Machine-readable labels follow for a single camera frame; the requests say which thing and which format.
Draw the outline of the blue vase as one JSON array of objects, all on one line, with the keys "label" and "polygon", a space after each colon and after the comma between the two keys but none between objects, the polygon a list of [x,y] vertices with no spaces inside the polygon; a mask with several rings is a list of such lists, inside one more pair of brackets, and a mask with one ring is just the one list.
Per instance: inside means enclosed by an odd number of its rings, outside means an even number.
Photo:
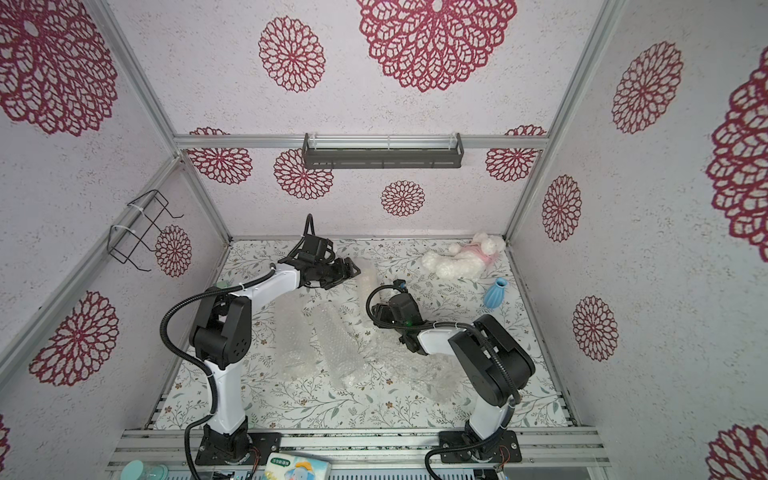
[{"label": "blue vase", "polygon": [[497,278],[486,290],[483,296],[483,306],[488,310],[498,308],[504,302],[508,284],[509,282],[505,278]]}]

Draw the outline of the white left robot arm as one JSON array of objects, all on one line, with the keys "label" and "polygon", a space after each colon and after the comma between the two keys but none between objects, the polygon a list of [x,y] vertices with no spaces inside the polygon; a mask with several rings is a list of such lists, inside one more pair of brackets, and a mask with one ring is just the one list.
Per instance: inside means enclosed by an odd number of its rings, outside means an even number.
[{"label": "white left robot arm", "polygon": [[[240,393],[242,361],[252,345],[252,311],[300,288],[332,289],[361,274],[349,258],[338,257],[333,242],[305,234],[289,253],[269,264],[255,279],[226,288],[210,287],[172,306],[159,324],[159,337],[173,355],[202,371],[208,385],[209,412],[189,423],[183,432],[185,460],[191,475],[199,477],[193,458],[191,433],[203,428],[200,447],[215,456],[215,464],[238,464],[248,458],[251,439],[248,417]],[[193,354],[170,338],[169,324],[185,307],[198,310],[189,332]]]}]

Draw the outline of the bubble wrap around vase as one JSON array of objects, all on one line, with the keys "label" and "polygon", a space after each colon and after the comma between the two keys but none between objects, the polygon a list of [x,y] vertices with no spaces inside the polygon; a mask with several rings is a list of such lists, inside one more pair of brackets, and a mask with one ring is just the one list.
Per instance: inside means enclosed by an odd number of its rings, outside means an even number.
[{"label": "bubble wrap around vase", "polygon": [[412,353],[397,333],[363,322],[336,301],[322,301],[309,314],[325,369],[336,387],[390,380],[435,402],[448,401],[463,389],[466,375],[448,355]]}]

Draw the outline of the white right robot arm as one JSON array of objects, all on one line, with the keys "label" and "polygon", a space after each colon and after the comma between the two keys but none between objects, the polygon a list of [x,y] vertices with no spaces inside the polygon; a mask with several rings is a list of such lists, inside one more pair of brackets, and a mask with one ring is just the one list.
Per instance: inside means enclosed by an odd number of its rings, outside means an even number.
[{"label": "white right robot arm", "polygon": [[536,366],[495,317],[484,314],[471,323],[427,321],[400,279],[375,287],[364,311],[374,326],[396,332],[409,352],[455,358],[478,396],[466,422],[464,447],[499,442]]}]

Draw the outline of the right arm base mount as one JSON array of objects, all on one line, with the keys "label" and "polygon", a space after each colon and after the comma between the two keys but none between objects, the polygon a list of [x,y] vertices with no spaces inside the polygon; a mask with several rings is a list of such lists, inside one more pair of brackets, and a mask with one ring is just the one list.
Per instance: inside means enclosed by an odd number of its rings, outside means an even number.
[{"label": "right arm base mount", "polygon": [[437,455],[442,463],[520,463],[522,453],[516,434],[502,429],[481,440],[469,431],[442,431],[438,434]]}]

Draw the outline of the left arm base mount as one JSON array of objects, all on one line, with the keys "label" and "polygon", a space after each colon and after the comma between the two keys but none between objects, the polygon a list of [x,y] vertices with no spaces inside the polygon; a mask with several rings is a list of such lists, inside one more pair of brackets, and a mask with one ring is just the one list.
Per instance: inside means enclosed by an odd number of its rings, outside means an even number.
[{"label": "left arm base mount", "polygon": [[223,434],[210,426],[203,427],[203,437],[197,448],[196,466],[264,466],[272,453],[280,451],[282,434],[278,432],[248,432],[244,421],[234,433]]}]

